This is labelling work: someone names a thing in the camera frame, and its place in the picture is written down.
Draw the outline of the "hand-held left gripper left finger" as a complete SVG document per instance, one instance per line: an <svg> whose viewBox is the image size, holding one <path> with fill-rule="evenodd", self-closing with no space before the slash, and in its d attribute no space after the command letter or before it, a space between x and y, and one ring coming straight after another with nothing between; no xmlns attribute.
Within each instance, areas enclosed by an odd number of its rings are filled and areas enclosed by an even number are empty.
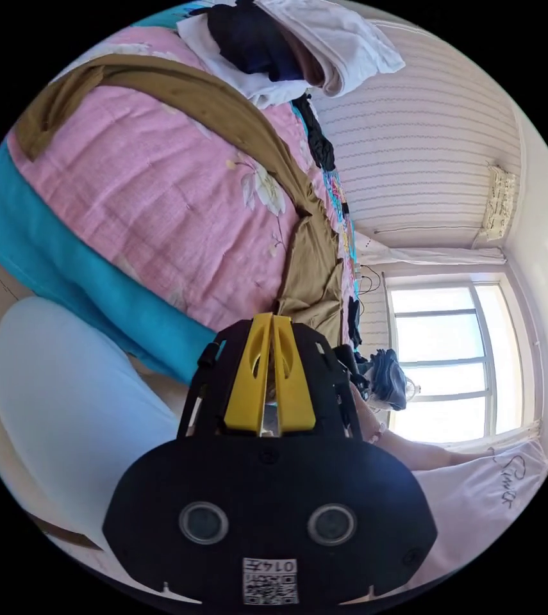
<svg viewBox="0 0 548 615"><path fill-rule="evenodd" d="M243 326L240 356L224 415L231 431L261 431L267 391L272 314L255 315Z"/></svg>

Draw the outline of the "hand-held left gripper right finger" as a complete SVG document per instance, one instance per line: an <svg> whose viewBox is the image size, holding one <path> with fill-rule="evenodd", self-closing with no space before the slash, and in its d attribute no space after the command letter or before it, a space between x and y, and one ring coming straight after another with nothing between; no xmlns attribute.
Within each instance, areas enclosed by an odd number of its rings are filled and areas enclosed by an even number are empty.
<svg viewBox="0 0 548 615"><path fill-rule="evenodd" d="M279 431L312 431L316 424L292 322L272 317L272 347Z"/></svg>

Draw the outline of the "person's right hand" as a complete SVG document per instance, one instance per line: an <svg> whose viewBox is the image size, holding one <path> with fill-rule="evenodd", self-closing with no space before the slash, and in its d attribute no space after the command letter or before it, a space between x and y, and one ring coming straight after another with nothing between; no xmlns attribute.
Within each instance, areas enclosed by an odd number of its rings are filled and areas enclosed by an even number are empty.
<svg viewBox="0 0 548 615"><path fill-rule="evenodd" d="M377 445L386 432L386 425L378 418L377 412L364 401L357 387L349 383L353 402L363 440L371 445Z"/></svg>

